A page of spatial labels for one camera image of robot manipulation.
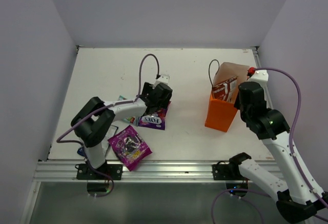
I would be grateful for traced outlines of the purple Fox's candy bag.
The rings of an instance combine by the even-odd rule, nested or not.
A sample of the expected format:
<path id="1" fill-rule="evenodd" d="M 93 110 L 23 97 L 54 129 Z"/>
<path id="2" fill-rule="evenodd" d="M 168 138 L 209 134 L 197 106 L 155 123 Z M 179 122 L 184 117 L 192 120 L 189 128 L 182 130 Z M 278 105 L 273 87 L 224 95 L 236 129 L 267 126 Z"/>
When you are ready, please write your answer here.
<path id="1" fill-rule="evenodd" d="M 167 108 L 160 108 L 153 114 L 141 116 L 138 119 L 137 126 L 164 131 L 166 128 L 166 115 L 169 105 Z"/>

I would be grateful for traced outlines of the red brown snack bag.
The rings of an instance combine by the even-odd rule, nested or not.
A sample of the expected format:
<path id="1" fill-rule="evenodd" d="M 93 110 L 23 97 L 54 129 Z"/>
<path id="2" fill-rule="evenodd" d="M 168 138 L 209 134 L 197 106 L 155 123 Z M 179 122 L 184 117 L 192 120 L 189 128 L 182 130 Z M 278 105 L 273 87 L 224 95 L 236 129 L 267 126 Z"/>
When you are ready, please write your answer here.
<path id="1" fill-rule="evenodd" d="M 237 78 L 236 75 L 215 85 L 212 88 L 213 98 L 230 103 L 237 85 Z"/>

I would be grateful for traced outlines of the orange paper bag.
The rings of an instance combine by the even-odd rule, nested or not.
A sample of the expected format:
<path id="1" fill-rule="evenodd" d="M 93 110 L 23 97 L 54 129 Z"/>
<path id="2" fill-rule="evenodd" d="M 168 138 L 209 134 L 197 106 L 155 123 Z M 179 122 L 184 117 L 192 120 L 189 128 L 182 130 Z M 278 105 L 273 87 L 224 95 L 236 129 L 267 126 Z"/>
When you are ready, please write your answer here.
<path id="1" fill-rule="evenodd" d="M 230 128 L 233 119 L 237 113 L 234 103 L 237 97 L 238 85 L 247 80 L 247 72 L 249 66 L 235 64 L 230 62 L 218 63 L 218 70 L 214 76 L 209 76 L 211 84 L 211 93 L 209 98 L 209 105 L 207 117 L 204 125 L 208 128 L 227 132 Z M 230 103 L 213 98 L 212 88 L 220 82 L 229 79 L 233 76 L 238 76 L 235 92 Z"/>

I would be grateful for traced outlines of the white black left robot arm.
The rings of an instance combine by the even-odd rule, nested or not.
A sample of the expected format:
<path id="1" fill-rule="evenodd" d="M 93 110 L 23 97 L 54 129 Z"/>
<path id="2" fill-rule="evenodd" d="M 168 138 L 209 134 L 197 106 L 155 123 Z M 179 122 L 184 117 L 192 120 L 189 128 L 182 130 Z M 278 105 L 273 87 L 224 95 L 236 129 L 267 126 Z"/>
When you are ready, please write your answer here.
<path id="1" fill-rule="evenodd" d="M 165 83 L 152 85 L 145 83 L 141 95 L 136 99 L 113 101 L 108 105 L 99 97 L 91 98 L 71 121 L 71 128 L 85 147 L 90 163 L 89 174 L 95 179 L 106 175 L 106 160 L 101 149 L 112 122 L 131 116 L 153 114 L 166 108 L 172 97 L 173 90 Z"/>

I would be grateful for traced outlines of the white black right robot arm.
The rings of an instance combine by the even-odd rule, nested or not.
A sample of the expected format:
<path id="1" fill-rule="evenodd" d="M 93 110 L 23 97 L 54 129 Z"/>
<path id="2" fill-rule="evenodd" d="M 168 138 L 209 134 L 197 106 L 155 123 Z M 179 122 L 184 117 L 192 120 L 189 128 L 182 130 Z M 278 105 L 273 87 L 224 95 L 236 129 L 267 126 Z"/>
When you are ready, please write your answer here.
<path id="1" fill-rule="evenodd" d="M 241 83 L 234 106 L 247 128 L 269 150 L 283 179 L 261 167 L 246 153 L 230 158 L 229 175 L 254 182 L 275 201 L 280 215 L 289 223 L 309 219 L 327 207 L 327 192 L 315 181 L 298 153 L 284 116 L 267 107 L 262 86 L 256 82 Z"/>

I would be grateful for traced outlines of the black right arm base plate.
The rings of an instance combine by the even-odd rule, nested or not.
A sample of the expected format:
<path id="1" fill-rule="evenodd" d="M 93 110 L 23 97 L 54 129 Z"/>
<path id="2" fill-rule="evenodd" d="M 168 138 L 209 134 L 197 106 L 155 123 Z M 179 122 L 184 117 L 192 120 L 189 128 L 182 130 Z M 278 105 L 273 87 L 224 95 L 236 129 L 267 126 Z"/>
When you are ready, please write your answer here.
<path id="1" fill-rule="evenodd" d="M 224 161 L 212 164 L 212 175 L 214 180 L 245 180 L 237 165 Z"/>

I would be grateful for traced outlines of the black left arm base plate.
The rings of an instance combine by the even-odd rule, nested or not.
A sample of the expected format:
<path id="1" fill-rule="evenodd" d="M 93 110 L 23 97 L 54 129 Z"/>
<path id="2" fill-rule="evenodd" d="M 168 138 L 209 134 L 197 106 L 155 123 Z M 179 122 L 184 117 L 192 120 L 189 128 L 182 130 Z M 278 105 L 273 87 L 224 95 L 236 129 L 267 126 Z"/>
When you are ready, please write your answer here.
<path id="1" fill-rule="evenodd" d="M 121 180 L 123 166 L 120 164 L 106 164 L 92 170 L 87 163 L 76 164 L 76 179 L 78 180 L 105 180 L 108 176 L 112 180 Z"/>

